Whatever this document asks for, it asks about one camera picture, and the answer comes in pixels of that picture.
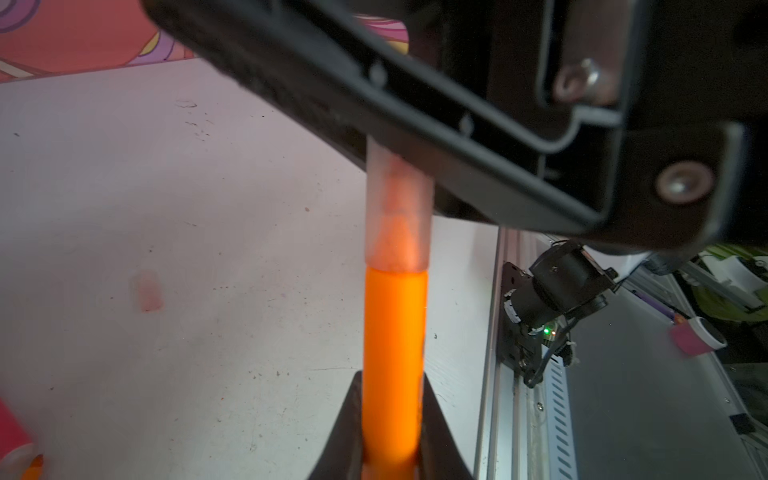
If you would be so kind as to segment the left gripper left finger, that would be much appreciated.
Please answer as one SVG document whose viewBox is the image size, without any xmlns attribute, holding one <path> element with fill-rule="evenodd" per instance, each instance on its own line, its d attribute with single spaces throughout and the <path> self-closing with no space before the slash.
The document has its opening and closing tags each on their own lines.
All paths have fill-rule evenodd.
<svg viewBox="0 0 768 480">
<path fill-rule="evenodd" d="M 354 374 L 309 480 L 360 480 L 364 463 L 362 372 Z"/>
</svg>

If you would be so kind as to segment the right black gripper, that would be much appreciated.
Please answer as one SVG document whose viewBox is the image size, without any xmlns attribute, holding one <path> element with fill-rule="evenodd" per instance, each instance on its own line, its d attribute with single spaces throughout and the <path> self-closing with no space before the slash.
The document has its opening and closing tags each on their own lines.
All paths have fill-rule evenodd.
<svg viewBox="0 0 768 480">
<path fill-rule="evenodd" d="M 454 218 L 593 244 L 767 243 L 763 1 L 146 1 L 163 31 Z"/>
</svg>

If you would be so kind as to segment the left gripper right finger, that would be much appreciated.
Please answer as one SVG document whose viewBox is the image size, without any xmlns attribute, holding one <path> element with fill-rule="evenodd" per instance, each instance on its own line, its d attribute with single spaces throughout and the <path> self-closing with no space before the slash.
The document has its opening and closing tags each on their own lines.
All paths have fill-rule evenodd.
<svg viewBox="0 0 768 480">
<path fill-rule="evenodd" d="M 426 375 L 423 376 L 418 478 L 421 480 L 471 480 L 473 478 L 460 455 L 437 396 Z"/>
</svg>

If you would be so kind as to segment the pink highlighter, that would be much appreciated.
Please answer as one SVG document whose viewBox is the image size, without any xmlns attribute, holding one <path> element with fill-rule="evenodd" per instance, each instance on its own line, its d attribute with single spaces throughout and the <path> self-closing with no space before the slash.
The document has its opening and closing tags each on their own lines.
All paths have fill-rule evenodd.
<svg viewBox="0 0 768 480">
<path fill-rule="evenodd" d="M 1 478 L 20 479 L 38 447 L 9 408 L 1 402 Z"/>
</svg>

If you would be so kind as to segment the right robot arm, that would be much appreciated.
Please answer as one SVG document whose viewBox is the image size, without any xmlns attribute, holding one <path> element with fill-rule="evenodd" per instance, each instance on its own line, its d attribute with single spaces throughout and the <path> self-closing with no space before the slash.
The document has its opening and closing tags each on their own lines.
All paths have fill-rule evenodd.
<svg viewBox="0 0 768 480">
<path fill-rule="evenodd" d="M 763 1 L 146 1 L 163 31 L 360 166 L 368 139 L 451 217 L 562 235 L 504 273 L 501 359 L 603 308 L 579 241 L 767 242 Z"/>
</svg>

